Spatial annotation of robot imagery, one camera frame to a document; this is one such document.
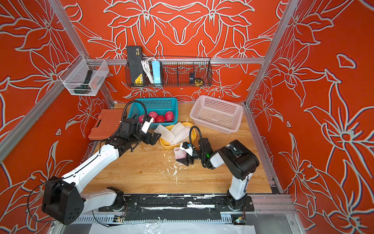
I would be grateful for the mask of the red apple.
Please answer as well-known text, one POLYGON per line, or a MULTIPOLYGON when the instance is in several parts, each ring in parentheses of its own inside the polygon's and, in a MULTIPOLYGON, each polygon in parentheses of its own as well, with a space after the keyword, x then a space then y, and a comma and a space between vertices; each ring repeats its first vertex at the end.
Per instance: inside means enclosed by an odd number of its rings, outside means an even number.
POLYGON ((174 113, 172 111, 168 111, 164 115, 165 122, 173 122, 174 121, 174 113))
POLYGON ((154 118, 154 119, 156 119, 157 116, 158 116, 158 114, 157 114, 156 112, 154 112, 154 111, 148 113, 148 115, 149 115, 150 117, 154 118))

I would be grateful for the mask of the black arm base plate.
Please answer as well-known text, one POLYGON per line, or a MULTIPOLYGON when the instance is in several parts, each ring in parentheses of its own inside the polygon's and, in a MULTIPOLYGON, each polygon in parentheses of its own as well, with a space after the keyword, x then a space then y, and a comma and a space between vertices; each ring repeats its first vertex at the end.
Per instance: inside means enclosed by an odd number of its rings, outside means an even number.
POLYGON ((226 194, 125 194, 124 205, 115 210, 102 207, 100 212, 135 212, 140 209, 211 209, 218 212, 253 212, 254 205, 250 196, 244 196, 238 202, 229 200, 226 194))

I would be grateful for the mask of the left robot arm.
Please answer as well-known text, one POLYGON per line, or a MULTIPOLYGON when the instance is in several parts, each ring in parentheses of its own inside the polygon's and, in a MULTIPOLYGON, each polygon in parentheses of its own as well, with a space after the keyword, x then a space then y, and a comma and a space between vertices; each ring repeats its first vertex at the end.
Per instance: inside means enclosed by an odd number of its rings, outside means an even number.
POLYGON ((126 111, 123 111, 118 128, 110 137, 104 139, 105 144, 98 152, 62 177, 53 176, 44 183, 42 212, 55 221, 69 225, 81 214, 96 209, 125 209, 124 193, 116 187, 107 187, 91 194, 84 194, 83 191, 92 179, 127 151, 133 152, 142 142, 155 145, 160 139, 160 134, 149 132, 154 118, 148 114, 146 105, 139 100, 133 100, 127 103, 127 106, 134 103, 143 107, 143 121, 127 118, 126 111))

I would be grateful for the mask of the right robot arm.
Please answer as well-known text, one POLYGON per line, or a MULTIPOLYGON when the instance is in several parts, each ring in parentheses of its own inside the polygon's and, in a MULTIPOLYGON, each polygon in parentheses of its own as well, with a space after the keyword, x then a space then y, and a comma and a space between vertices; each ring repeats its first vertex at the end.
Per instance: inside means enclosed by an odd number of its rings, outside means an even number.
POLYGON ((179 149, 184 155, 176 161, 186 166, 193 165, 195 160, 200 160, 202 167, 210 170, 225 165, 232 174, 226 206, 233 211, 245 210, 249 180, 260 165, 254 153, 238 140, 214 151, 197 126, 190 128, 188 141, 180 143, 179 149))

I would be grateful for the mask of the white foam net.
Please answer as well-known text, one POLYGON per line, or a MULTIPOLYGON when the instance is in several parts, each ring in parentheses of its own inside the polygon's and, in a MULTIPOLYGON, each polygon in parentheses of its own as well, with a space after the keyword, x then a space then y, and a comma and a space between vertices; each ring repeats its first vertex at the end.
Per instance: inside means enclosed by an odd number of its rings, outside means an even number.
POLYGON ((160 138, 168 142, 169 144, 171 144, 175 138, 175 135, 161 124, 159 124, 155 128, 154 132, 160 134, 161 135, 160 138))
POLYGON ((176 145, 176 144, 180 144, 180 143, 187 141, 187 138, 189 138, 190 136, 190 129, 191 127, 187 126, 183 130, 181 130, 179 133, 177 133, 177 135, 172 140, 171 144, 176 145))
POLYGON ((184 129, 185 126, 181 122, 178 122, 170 129, 170 132, 176 137, 184 129))

